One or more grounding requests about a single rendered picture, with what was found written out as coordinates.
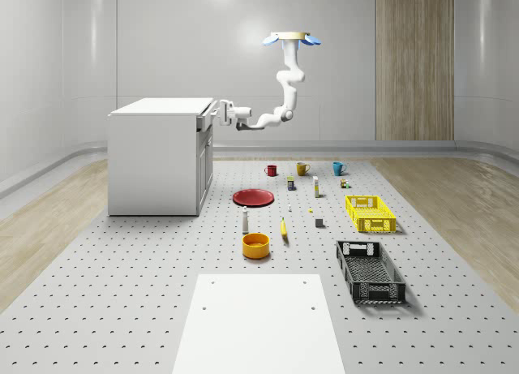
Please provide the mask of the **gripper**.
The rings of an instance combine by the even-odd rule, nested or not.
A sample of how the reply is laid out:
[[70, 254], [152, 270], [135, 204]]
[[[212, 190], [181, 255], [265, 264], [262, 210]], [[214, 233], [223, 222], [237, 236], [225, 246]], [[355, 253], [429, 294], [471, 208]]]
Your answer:
[[225, 99], [219, 100], [219, 107], [213, 111], [213, 115], [219, 118], [222, 126], [229, 126], [234, 116], [234, 103]]

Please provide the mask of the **white cabinet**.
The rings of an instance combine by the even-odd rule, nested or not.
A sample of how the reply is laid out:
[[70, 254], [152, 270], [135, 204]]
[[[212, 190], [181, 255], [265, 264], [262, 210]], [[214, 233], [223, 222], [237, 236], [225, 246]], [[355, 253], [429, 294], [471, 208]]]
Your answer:
[[212, 181], [212, 125], [197, 131], [204, 98], [143, 98], [108, 117], [108, 212], [197, 216]]

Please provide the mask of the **red plate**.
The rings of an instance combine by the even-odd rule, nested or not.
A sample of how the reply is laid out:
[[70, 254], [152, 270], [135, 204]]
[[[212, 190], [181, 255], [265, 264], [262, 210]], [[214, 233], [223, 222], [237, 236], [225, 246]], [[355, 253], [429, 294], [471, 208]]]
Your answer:
[[233, 194], [233, 202], [247, 207], [263, 207], [274, 201], [274, 195], [263, 189], [245, 189]]

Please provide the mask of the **yellow bowl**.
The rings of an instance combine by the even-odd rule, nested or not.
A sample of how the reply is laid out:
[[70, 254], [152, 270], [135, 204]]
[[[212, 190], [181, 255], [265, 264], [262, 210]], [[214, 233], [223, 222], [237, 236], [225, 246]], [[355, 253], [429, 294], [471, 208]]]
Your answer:
[[249, 233], [242, 237], [242, 253], [250, 259], [262, 259], [269, 255], [269, 237], [261, 233]]

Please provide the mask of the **yellow basket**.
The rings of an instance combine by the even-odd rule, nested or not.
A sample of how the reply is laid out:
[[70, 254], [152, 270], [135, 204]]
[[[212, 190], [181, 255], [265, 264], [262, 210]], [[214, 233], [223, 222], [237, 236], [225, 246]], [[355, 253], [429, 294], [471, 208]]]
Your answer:
[[345, 208], [359, 232], [396, 231], [396, 217], [379, 196], [346, 196]]

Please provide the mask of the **white board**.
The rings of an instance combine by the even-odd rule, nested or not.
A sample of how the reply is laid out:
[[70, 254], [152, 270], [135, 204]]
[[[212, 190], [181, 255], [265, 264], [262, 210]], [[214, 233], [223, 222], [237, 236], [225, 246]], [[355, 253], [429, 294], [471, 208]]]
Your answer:
[[317, 274], [201, 274], [173, 374], [345, 374]]

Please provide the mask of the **dark grey basket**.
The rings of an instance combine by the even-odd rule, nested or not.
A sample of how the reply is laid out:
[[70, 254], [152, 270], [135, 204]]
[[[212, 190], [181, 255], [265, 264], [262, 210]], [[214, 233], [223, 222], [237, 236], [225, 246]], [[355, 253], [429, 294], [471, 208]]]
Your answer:
[[336, 247], [353, 301], [405, 302], [405, 281], [380, 243], [337, 240]]

